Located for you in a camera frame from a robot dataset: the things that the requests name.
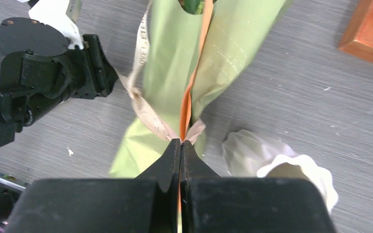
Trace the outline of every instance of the wrapping paper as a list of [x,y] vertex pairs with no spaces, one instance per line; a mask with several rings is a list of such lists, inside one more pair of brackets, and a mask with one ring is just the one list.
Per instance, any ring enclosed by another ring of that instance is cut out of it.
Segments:
[[[192,123],[248,66],[289,0],[218,0],[191,90]],[[179,134],[180,109],[198,62],[202,15],[190,15],[178,0],[154,0],[151,46],[143,77],[145,100]],[[139,118],[129,126],[111,167],[111,177],[133,178],[163,153],[168,141]],[[205,134],[194,145],[202,155]]]
[[338,202],[331,172],[277,139],[240,130],[228,135],[222,149],[233,176],[305,179],[319,190],[328,212]]

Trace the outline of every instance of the brown wooden tray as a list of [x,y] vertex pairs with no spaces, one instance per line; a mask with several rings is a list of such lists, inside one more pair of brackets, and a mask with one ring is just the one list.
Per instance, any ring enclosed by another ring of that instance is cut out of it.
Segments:
[[359,2],[339,50],[373,63],[373,0]]

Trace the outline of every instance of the light green paper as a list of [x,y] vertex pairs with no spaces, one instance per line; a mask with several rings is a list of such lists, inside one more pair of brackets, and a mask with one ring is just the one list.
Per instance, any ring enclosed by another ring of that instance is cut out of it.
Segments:
[[[292,1],[218,0],[192,88],[192,120],[252,62],[271,27]],[[183,11],[178,0],[154,0],[151,48],[144,72],[144,97],[177,133],[181,101],[196,64],[202,15]],[[127,129],[110,175],[132,178],[155,162],[168,141],[139,119]],[[195,143],[199,156],[205,133]]]

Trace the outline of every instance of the white vase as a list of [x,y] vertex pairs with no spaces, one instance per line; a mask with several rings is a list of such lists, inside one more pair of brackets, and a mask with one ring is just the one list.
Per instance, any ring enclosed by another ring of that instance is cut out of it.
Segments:
[[329,213],[338,202],[331,172],[277,139],[240,130],[228,135],[222,149],[233,176],[305,179],[319,190]]

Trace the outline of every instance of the gray wooden surface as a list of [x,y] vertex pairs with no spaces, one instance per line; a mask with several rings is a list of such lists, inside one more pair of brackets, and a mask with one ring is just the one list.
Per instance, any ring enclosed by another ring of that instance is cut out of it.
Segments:
[[[110,62],[124,73],[145,2],[83,0],[81,32],[99,34]],[[231,131],[280,138],[332,171],[339,232],[373,233],[373,65],[336,49],[356,4],[295,0],[248,70],[206,109],[205,159],[226,173],[220,144]],[[0,0],[0,21],[27,17],[27,10]],[[106,177],[133,118],[120,85],[106,99],[69,101],[0,149],[0,171],[28,182]]]

